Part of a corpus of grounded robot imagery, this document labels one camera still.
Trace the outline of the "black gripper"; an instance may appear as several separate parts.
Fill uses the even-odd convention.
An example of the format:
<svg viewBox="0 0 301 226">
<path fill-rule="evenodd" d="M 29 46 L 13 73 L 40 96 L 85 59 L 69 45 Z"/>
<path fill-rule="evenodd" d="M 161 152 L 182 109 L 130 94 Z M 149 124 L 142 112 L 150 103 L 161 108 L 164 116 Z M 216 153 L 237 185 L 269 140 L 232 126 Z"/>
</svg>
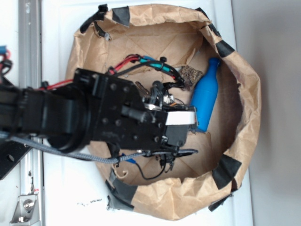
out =
<svg viewBox="0 0 301 226">
<path fill-rule="evenodd" d="M 90 82 L 91 128 L 89 142 L 116 149 L 177 151 L 196 124 L 196 109 L 171 106 L 165 85 L 155 81 L 149 97 L 137 85 L 105 74 L 93 73 Z"/>
</svg>

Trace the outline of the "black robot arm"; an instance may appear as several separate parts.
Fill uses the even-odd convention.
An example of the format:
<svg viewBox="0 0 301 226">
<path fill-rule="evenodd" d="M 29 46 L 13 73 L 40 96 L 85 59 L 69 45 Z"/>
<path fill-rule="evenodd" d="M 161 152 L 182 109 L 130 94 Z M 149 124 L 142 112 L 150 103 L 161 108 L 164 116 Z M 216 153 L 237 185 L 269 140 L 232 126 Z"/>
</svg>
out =
<svg viewBox="0 0 301 226">
<path fill-rule="evenodd" d="M 170 106 L 167 88 L 153 83 L 144 98 L 132 81 L 77 69 L 71 83 L 54 89 L 0 87 L 0 129 L 38 136 L 63 153 L 105 142 L 121 149 L 178 153 L 197 125 L 193 106 Z"/>
</svg>

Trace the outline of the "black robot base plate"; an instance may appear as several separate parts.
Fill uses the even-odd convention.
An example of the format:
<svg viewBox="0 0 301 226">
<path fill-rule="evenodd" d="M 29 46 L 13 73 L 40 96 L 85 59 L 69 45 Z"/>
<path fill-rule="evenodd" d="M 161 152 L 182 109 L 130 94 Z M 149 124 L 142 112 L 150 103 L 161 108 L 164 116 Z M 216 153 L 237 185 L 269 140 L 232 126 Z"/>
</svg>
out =
<svg viewBox="0 0 301 226">
<path fill-rule="evenodd" d="M 16 142 L 14 137 L 24 136 L 23 125 L 26 113 L 27 93 L 8 79 L 0 84 L 0 178 L 3 180 L 30 147 Z"/>
</svg>

